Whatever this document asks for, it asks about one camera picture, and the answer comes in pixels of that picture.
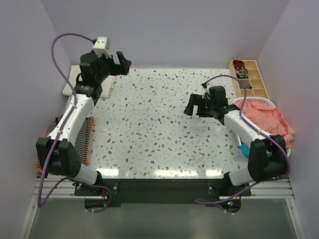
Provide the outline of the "white floral print t-shirt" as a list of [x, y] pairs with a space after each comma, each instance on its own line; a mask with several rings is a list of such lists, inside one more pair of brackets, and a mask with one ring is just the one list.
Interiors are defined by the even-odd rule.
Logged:
[[[72, 65], [69, 75], [69, 82], [71, 83], [72, 87], [75, 88], [76, 85], [76, 77], [80, 73], [80, 66], [79, 65]], [[102, 83], [102, 93], [100, 95], [100, 98], [107, 99], [111, 91], [114, 89], [115, 82], [119, 79], [119, 76], [109, 76], [107, 77], [104, 82]], [[64, 96], [72, 96], [72, 90], [68, 84], [65, 85], [62, 94]]]

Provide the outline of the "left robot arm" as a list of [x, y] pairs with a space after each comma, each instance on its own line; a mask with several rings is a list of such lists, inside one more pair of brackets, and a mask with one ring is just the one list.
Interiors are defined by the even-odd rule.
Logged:
[[112, 56], [98, 56], [94, 51], [81, 56], [75, 95], [55, 129], [36, 142], [44, 174], [61, 175], [86, 184], [85, 188], [91, 195], [99, 195], [103, 191], [101, 174], [82, 164], [75, 149], [75, 141], [84, 120], [101, 96], [104, 80], [129, 73], [131, 61], [121, 51], [117, 52], [117, 57], [119, 63], [115, 63]]

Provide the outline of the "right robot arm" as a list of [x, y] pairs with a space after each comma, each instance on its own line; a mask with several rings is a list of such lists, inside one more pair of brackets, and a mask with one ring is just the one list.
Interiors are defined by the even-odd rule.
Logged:
[[229, 104], [223, 86], [205, 90], [203, 95], [191, 94], [184, 114], [214, 118], [233, 130], [249, 148], [248, 164], [224, 174], [218, 187], [220, 195], [232, 196], [240, 186], [255, 182], [287, 178], [290, 172], [287, 148], [281, 135], [271, 135], [257, 127], [243, 113], [243, 105]]

